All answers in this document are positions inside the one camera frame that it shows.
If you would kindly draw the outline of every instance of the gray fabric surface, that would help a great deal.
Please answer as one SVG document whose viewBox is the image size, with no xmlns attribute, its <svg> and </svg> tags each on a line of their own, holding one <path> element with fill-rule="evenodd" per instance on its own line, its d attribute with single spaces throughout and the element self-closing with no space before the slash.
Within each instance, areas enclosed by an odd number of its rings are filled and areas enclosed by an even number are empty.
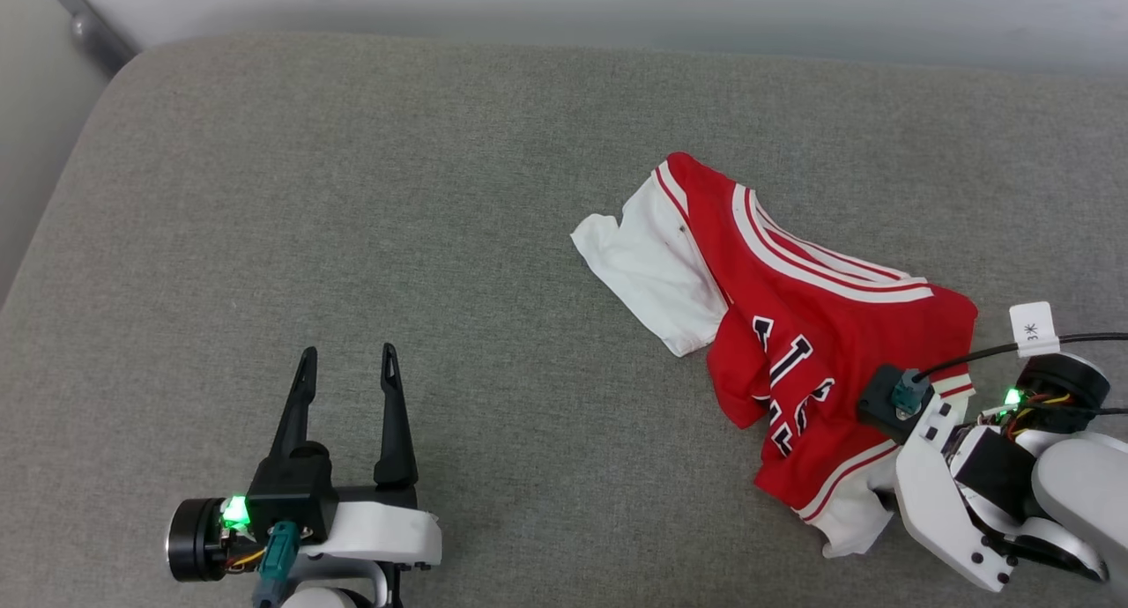
<svg viewBox="0 0 1128 608">
<path fill-rule="evenodd" d="M 311 438 L 365 482 L 390 341 L 447 554 L 408 607 L 1107 605 L 1030 564 L 979 591 L 898 523 L 825 561 L 750 483 L 764 430 L 567 235 L 685 150 L 790 231 L 970 296 L 978 344 L 1038 299 L 1125 328 L 1125 147 L 1128 86 L 1092 79 L 331 34 L 142 54 L 0 312 L 0 603 L 247 605 L 171 581 L 169 516 L 246 487 L 307 344 Z M 1123 405 L 1128 349 L 1074 350 Z M 1017 369 L 972 377 L 997 398 Z"/>
</svg>

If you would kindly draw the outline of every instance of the jersey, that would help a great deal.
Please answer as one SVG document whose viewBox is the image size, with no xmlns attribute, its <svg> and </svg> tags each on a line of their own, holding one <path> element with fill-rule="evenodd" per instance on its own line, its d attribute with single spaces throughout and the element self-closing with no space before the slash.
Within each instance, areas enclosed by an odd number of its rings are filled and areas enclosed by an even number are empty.
<svg viewBox="0 0 1128 608">
<path fill-rule="evenodd" d="M 884 363 L 927 368 L 964 355 L 977 309 L 926 279 L 804 241 L 756 193 L 670 155 L 623 208 L 589 215 L 573 243 L 592 272 L 676 355 L 712 343 L 721 409 L 767 420 L 756 484 L 822 530 L 832 557 L 869 549 L 891 512 L 898 447 L 858 423 L 858 396 Z M 962 415 L 963 365 L 931 378 Z"/>
</svg>

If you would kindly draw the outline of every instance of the black cable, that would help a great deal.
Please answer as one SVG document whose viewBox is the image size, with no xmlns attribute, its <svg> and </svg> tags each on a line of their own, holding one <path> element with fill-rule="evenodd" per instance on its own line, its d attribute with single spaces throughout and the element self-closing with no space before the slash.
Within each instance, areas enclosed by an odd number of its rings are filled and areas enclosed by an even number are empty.
<svg viewBox="0 0 1128 608">
<path fill-rule="evenodd" d="M 1058 412 L 1076 412 L 1079 414 L 1092 414 L 1093 416 L 1108 416 L 1110 414 L 1128 414 L 1128 407 L 1104 407 L 1090 409 L 1087 407 L 1073 407 L 1068 405 L 1042 404 L 1038 402 L 1024 402 L 1023 408 L 1029 409 L 1054 409 Z"/>
<path fill-rule="evenodd" d="M 1128 332 L 1079 332 L 1076 335 L 1063 335 L 1058 338 L 1061 344 L 1075 344 L 1077 342 L 1128 342 Z M 971 354 L 963 355 L 962 358 L 955 358 L 953 360 L 946 360 L 944 363 L 934 365 L 927 370 L 919 371 L 914 378 L 916 380 L 922 380 L 926 376 L 933 372 L 940 372 L 941 370 L 946 370 L 953 365 L 960 365 L 961 363 L 972 362 L 972 360 L 981 360 L 998 354 L 1003 352 L 1014 352 L 1019 350 L 1019 344 L 1003 344 L 1002 346 L 995 346 L 992 349 L 984 349 L 982 351 L 971 352 Z"/>
</svg>

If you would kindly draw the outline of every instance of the white sleeve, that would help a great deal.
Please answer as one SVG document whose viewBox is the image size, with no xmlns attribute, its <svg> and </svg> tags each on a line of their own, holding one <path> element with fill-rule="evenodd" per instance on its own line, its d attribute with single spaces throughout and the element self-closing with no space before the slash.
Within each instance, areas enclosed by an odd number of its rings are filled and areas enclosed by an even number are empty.
<svg viewBox="0 0 1128 608">
<path fill-rule="evenodd" d="M 955 421 L 963 421 L 968 398 L 975 394 L 971 379 L 962 375 L 938 380 L 934 387 L 945 395 L 944 402 L 952 405 Z M 866 455 L 879 453 L 885 447 L 888 446 L 878 446 Z M 823 557 L 865 553 L 884 530 L 893 513 L 885 510 L 874 492 L 893 491 L 899 451 L 900 448 L 897 448 L 880 459 L 849 472 L 837 482 L 837 486 L 830 488 L 819 514 L 807 520 L 807 523 L 818 527 L 827 536 L 827 544 L 822 547 Z"/>
<path fill-rule="evenodd" d="M 591 271 L 681 356 L 713 341 L 728 303 L 655 175 L 623 206 L 623 223 L 588 215 L 572 241 Z"/>
</svg>

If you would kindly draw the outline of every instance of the red stripe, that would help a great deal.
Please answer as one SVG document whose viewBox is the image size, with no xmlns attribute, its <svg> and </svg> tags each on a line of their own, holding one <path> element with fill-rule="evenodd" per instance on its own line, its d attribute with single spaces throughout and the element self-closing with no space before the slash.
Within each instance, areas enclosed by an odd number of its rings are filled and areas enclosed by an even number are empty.
<svg viewBox="0 0 1128 608">
<path fill-rule="evenodd" d="M 654 175 L 655 177 L 658 177 L 658 185 L 662 188 L 662 192 L 666 193 L 666 197 L 670 200 L 670 203 L 673 203 L 673 206 L 677 208 L 678 213 L 681 214 L 681 220 L 685 221 L 686 228 L 689 230 L 689 236 L 693 236 L 694 230 L 693 227 L 689 224 L 689 213 L 688 211 L 685 210 L 685 208 L 681 208 L 681 203 L 678 202 L 677 195 L 673 195 L 673 193 L 670 192 L 670 188 L 666 186 L 666 182 L 664 179 L 662 179 L 661 166 L 659 166 L 658 169 L 654 170 Z M 673 171 L 670 171 L 670 177 L 671 178 L 673 177 Z M 675 179 L 673 184 L 677 185 L 677 179 Z M 685 192 L 685 187 L 681 187 L 681 192 Z M 705 255 L 702 255 L 702 262 L 705 263 L 705 268 L 708 271 L 710 277 L 713 279 L 713 283 L 716 284 L 716 288 L 721 291 L 721 294 L 724 296 L 725 303 L 729 303 L 729 306 L 731 307 L 734 303 L 732 301 L 732 296 L 729 296 L 729 293 L 725 292 L 724 288 L 721 285 L 721 280 L 717 280 L 716 274 L 713 273 L 713 267 L 710 266 L 708 259 L 705 259 Z"/>
<path fill-rule="evenodd" d="M 772 223 L 769 223 L 765 229 L 767 229 L 770 233 L 774 233 L 775 237 L 776 237 L 776 241 L 783 243 L 783 248 L 786 249 L 787 252 L 790 252 L 791 254 L 793 254 L 796 258 L 807 259 L 808 262 L 811 263 L 811 266 L 816 266 L 816 267 L 818 267 L 818 266 L 829 266 L 829 265 L 825 265 L 825 264 L 818 262 L 817 258 L 814 258 L 813 256 L 811 256 L 810 254 L 808 254 L 800 246 L 797 239 L 795 239 L 795 237 L 793 237 L 793 236 L 790 236 L 786 231 L 783 231 L 782 229 L 779 229 L 777 227 L 773 227 Z M 865 277 L 865 276 L 863 276 L 861 274 L 851 273 L 849 271 L 838 271 L 838 273 L 840 273 L 843 275 L 847 275 L 849 277 L 853 277 L 854 280 L 862 280 L 863 282 L 878 282 L 878 280 L 870 280 L 869 277 Z"/>
<path fill-rule="evenodd" d="M 951 388 L 951 390 L 949 390 L 948 393 L 941 394 L 940 397 L 941 398 L 948 398 L 948 396 L 954 395 L 957 393 L 962 393 L 962 391 L 967 390 L 968 388 L 971 388 L 970 380 L 968 380 L 968 384 L 964 385 L 964 386 L 959 386 L 959 387 L 955 387 L 955 388 Z M 869 458 L 866 460 L 863 460 L 862 462 L 858 462 L 857 465 L 851 467 L 846 472 L 843 472 L 837 478 L 835 478 L 834 484 L 830 485 L 830 488 L 827 491 L 827 495 L 822 499 L 822 502 L 819 504 L 818 509 L 814 510 L 814 513 L 811 513 L 810 516 L 807 516 L 807 518 L 803 518 L 803 521 L 807 522 L 807 523 L 810 523 L 810 520 L 814 519 L 819 513 L 822 513 L 822 509 L 827 505 L 827 503 L 830 502 L 830 499 L 834 497 L 834 495 L 835 495 L 835 487 L 838 486 L 838 483 L 841 483 L 843 478 L 845 478 L 846 476 L 849 476 L 851 474 L 853 474 L 854 472 L 856 472 L 858 468 L 865 467 L 866 465 L 871 465 L 874 460 L 879 460 L 882 457 L 889 456 L 889 453 L 891 451 L 897 450 L 897 448 L 898 448 L 898 446 L 893 446 L 893 447 L 889 448 L 887 451 L 883 451 L 883 452 L 879 453 L 878 456 L 871 457 L 871 458 Z"/>
<path fill-rule="evenodd" d="M 681 218 L 685 219 L 686 223 L 689 223 L 689 214 L 687 214 L 686 211 L 681 209 L 681 203 L 678 202 L 677 195 L 673 195 L 673 193 L 670 192 L 670 188 L 666 186 L 666 182 L 664 179 L 662 179 L 662 170 L 655 169 L 654 175 L 656 175 L 658 177 L 658 185 L 661 186 L 662 192 L 666 193 L 666 196 L 670 200 L 670 203 L 673 203 L 673 206 L 678 208 L 678 213 L 681 214 Z"/>
<path fill-rule="evenodd" d="M 803 270 L 803 271 L 805 271 L 805 272 L 808 272 L 810 274 L 818 275 L 819 277 L 821 277 L 823 280 L 828 280 L 828 282 L 832 282 L 835 284 L 838 284 L 838 285 L 841 285 L 841 287 L 846 287 L 846 288 L 854 288 L 854 290 L 866 291 L 866 292 L 870 292 L 870 293 L 884 293 L 884 292 L 891 292 L 891 291 L 908 291 L 908 290 L 910 290 L 910 288 L 923 288 L 923 287 L 927 287 L 928 285 L 927 282 L 914 282 L 914 283 L 906 284 L 906 285 L 900 285 L 900 287 L 895 287 L 895 285 L 889 285 L 889 287 L 862 287 L 862 285 L 848 282 L 848 280 L 839 280 L 837 277 L 831 277 L 831 276 L 827 275 L 825 272 L 821 272 L 821 271 L 818 271 L 818 270 L 813 270 L 813 267 L 809 267 L 805 263 L 796 263 L 796 262 L 794 262 L 794 259 L 787 258 L 784 254 L 782 254 L 782 252 L 779 252 L 777 249 L 777 247 L 774 247 L 773 244 L 768 243 L 764 238 L 763 233 L 760 233 L 759 224 L 756 222 L 756 219 L 752 215 L 752 208 L 751 208 L 751 203 L 750 203 L 751 194 L 752 194 L 752 191 L 746 188 L 746 191 L 744 191 L 744 213 L 748 214 L 748 222 L 752 226 L 752 231 L 756 231 L 756 235 L 760 239 L 760 243 L 764 244 L 764 246 L 767 247 L 769 252 L 773 252 L 773 254 L 777 255 L 777 257 L 779 257 L 781 259 L 786 259 L 787 262 L 793 263 L 793 265 L 795 265 L 796 267 L 801 267 L 801 270 Z"/>
<path fill-rule="evenodd" d="M 759 210 L 761 210 L 761 211 L 764 210 L 764 208 L 760 205 L 759 201 L 756 202 L 756 206 Z M 783 229 L 782 227 L 779 227 L 779 224 L 772 219 L 772 215 L 764 214 L 764 221 L 766 223 L 768 223 L 768 227 L 770 229 L 775 229 L 778 233 L 785 235 L 787 237 L 787 239 L 790 239 L 792 243 L 807 244 L 808 247 L 811 247 L 811 248 L 813 248 L 813 249 L 816 249 L 818 252 L 822 252 L 823 254 L 826 254 L 827 256 L 829 256 L 831 258 L 841 259 L 843 262 L 851 263 L 854 266 L 863 267 L 867 272 L 875 273 L 875 274 L 878 274 L 878 275 L 880 275 L 882 277 L 887 277 L 887 279 L 893 280 L 893 282 L 897 282 L 898 280 L 901 280 L 896 274 L 892 274 L 892 273 L 889 273 L 888 271 L 883 271 L 883 270 L 879 270 L 878 267 L 874 267 L 874 265 L 872 265 L 870 263 L 866 263 L 865 259 L 853 258 L 853 257 L 846 256 L 845 254 L 835 254 L 835 252 L 831 252 L 830 249 L 827 249 L 826 247 L 822 247 L 821 244 L 808 243 L 805 239 L 796 238 L 794 235 L 791 235 L 790 231 L 787 231 L 787 230 Z"/>
<path fill-rule="evenodd" d="M 819 513 L 822 513 L 822 508 L 825 508 L 827 505 L 827 503 L 830 502 L 830 499 L 834 497 L 834 495 L 835 495 L 835 487 L 838 486 L 838 483 L 841 483 L 843 478 L 845 478 L 846 476 L 849 476 L 851 474 L 853 474 L 854 472 L 861 469 L 862 467 L 865 467 L 866 465 L 872 464 L 874 460 L 880 460 L 881 458 L 884 458 L 884 457 L 889 456 L 890 452 L 896 451 L 898 449 L 898 447 L 899 446 L 893 446 L 893 447 L 889 448 L 888 450 L 879 453 L 878 456 L 874 456 L 872 458 L 863 460 L 862 462 L 858 462 L 857 465 L 855 465 L 855 466 L 851 467 L 849 469 L 843 472 L 838 476 L 838 478 L 835 479 L 834 484 L 830 485 L 830 490 L 827 492 L 826 497 L 822 499 L 822 502 L 819 503 L 819 508 L 814 510 L 814 513 L 811 513 L 810 516 L 807 516 L 807 518 L 803 518 L 803 521 L 807 522 L 807 523 L 810 523 L 811 520 L 813 520 Z"/>
</svg>

